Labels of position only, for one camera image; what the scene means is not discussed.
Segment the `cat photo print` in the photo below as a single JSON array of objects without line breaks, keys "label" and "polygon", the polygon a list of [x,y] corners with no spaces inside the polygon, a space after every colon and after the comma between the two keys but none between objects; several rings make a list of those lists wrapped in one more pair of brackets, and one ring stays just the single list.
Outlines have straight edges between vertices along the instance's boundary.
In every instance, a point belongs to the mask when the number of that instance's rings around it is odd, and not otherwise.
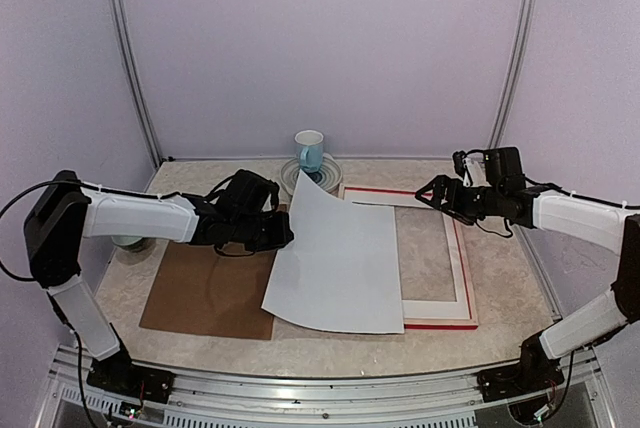
[{"label": "cat photo print", "polygon": [[294,239],[276,254],[263,310],[317,331],[403,333],[393,208],[340,200],[300,174],[289,218]]}]

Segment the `white mat board passe-partout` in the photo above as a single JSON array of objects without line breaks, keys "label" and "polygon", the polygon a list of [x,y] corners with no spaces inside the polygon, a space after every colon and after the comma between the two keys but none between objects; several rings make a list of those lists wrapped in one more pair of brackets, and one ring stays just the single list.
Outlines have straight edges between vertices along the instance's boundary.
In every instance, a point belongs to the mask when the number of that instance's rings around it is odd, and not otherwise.
[{"label": "white mat board passe-partout", "polygon": [[402,300],[453,301],[443,214],[428,207],[393,208]]}]

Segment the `red wooden picture frame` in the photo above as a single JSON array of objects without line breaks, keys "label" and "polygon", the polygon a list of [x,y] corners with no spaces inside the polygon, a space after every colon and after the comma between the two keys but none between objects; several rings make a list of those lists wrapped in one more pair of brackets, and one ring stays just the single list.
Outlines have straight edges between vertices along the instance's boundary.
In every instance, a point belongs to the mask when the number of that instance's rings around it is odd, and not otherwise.
[{"label": "red wooden picture frame", "polygon": [[[389,206],[395,209],[428,209],[406,190],[348,185],[339,187],[339,197],[360,205]],[[475,294],[461,225],[443,216],[447,255],[451,264],[453,301],[403,299],[404,327],[410,330],[475,330],[478,325]]]}]

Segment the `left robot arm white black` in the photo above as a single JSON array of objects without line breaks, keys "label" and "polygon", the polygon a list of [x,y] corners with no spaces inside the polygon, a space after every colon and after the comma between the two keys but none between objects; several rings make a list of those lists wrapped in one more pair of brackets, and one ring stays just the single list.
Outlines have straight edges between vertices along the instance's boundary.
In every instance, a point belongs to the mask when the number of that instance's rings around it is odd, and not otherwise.
[{"label": "left robot arm white black", "polygon": [[209,246],[223,254],[238,244],[246,256],[279,250],[294,239],[280,210],[277,183],[240,169],[206,195],[152,195],[85,183],[61,171],[45,183],[24,222],[32,278],[77,337],[102,378],[121,393],[140,382],[137,366],[107,321],[79,264],[86,239],[125,237]]}]

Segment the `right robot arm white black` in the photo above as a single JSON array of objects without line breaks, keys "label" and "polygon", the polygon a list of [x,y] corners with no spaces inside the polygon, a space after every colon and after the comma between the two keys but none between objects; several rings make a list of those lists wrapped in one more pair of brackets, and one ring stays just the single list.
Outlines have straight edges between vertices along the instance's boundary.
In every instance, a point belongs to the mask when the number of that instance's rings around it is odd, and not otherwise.
[{"label": "right robot arm white black", "polygon": [[601,344],[639,320],[639,211],[535,183],[523,174],[492,175],[467,186],[438,175],[419,188],[418,201],[466,225],[497,217],[530,231],[527,240],[548,270],[568,281],[596,274],[611,283],[583,306],[524,340],[517,362],[478,374],[483,397],[496,400],[564,382],[561,359]]}]

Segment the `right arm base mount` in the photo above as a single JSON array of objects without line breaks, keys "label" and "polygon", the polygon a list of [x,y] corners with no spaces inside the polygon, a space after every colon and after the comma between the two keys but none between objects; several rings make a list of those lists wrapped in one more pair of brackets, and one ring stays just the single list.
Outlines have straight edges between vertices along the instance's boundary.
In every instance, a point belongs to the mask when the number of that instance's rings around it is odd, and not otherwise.
[{"label": "right arm base mount", "polygon": [[558,360],[550,360],[541,348],[525,346],[516,363],[484,369],[477,375],[485,403],[551,389],[564,381]]}]

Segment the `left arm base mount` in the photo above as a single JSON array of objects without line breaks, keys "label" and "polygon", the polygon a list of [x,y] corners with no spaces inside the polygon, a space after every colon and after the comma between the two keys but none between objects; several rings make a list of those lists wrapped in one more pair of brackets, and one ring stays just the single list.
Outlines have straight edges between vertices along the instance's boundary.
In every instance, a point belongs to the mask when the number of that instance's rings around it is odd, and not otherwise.
[{"label": "left arm base mount", "polygon": [[106,392],[139,401],[167,404],[175,374],[136,364],[107,366],[95,364],[89,371],[87,383]]}]

